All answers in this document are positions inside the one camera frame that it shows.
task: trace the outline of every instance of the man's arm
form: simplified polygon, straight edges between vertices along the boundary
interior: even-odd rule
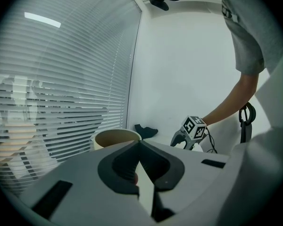
[[[228,97],[210,114],[202,118],[211,125],[219,122],[239,111],[255,94],[257,90],[259,75],[245,75],[241,77]]]

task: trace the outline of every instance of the window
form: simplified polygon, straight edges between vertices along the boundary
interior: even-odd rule
[[[0,25],[0,183],[19,195],[125,128],[134,0],[18,0]]]

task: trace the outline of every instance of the paper cup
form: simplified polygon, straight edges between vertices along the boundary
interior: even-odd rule
[[[93,138],[94,149],[102,149],[111,145],[139,141],[142,137],[135,131],[128,129],[109,129],[96,134]]]

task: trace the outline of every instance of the dark cloth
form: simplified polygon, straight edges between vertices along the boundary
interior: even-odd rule
[[[158,133],[157,129],[152,129],[150,127],[143,128],[140,124],[135,125],[134,127],[136,132],[140,134],[142,139],[154,137]]]

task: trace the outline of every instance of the gray t-shirt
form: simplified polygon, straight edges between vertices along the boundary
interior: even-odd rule
[[[262,0],[222,0],[231,11],[225,17],[236,56],[236,69],[243,74],[269,74],[283,55],[283,32]]]

